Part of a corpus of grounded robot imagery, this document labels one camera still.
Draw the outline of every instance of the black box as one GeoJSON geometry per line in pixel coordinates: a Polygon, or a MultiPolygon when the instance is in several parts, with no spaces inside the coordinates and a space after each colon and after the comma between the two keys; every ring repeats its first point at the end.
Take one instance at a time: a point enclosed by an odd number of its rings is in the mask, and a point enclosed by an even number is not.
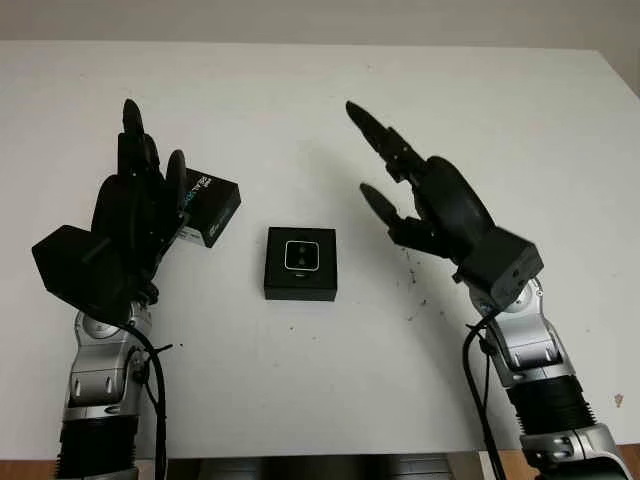
{"type": "Polygon", "coordinates": [[[269,227],[264,270],[268,300],[333,301],[337,290],[335,230],[269,227]]]}
{"type": "Polygon", "coordinates": [[[179,235],[211,248],[240,205],[238,184],[187,168],[186,197],[190,218],[179,235]]]}

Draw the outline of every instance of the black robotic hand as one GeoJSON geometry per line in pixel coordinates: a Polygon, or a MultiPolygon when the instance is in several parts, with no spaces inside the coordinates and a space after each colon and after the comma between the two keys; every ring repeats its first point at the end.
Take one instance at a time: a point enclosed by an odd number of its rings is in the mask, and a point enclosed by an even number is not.
{"type": "Polygon", "coordinates": [[[411,184],[419,219],[402,219],[380,192],[360,185],[394,243],[451,259],[458,265],[454,280],[463,281],[487,308],[502,311],[513,303],[527,281],[542,270],[535,245],[496,226],[447,160],[423,160],[393,128],[385,128],[353,102],[347,102],[347,113],[393,179],[411,184]]]}
{"type": "Polygon", "coordinates": [[[171,154],[164,177],[133,100],[122,121],[118,171],[100,188],[91,231],[64,225],[32,248],[47,290],[111,324],[127,320],[132,301],[157,301],[151,280],[187,220],[183,153],[171,154]]]}

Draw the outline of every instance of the black cylindrical joint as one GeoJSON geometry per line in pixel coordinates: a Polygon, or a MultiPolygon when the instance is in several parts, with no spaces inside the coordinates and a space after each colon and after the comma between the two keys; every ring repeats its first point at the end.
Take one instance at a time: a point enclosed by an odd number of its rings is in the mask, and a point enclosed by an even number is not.
{"type": "Polygon", "coordinates": [[[71,420],[62,424],[56,478],[83,478],[133,468],[137,416],[71,420]]]}
{"type": "Polygon", "coordinates": [[[589,404],[575,376],[523,383],[507,390],[526,435],[595,425],[589,404]]]}

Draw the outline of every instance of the white wall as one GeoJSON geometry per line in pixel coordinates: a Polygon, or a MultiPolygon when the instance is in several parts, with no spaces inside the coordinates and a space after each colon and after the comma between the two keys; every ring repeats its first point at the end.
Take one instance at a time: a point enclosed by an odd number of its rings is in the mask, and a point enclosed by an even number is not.
{"type": "Polygon", "coordinates": [[[640,93],[638,0],[0,0],[0,39],[585,48],[640,93]]]}

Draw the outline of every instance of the black square device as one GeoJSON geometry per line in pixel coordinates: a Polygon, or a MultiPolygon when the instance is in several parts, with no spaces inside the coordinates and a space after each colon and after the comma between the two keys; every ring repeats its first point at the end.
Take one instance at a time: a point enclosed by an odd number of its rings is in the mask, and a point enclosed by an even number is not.
{"type": "Polygon", "coordinates": [[[269,228],[264,271],[268,300],[333,301],[337,290],[335,230],[269,228]]]}

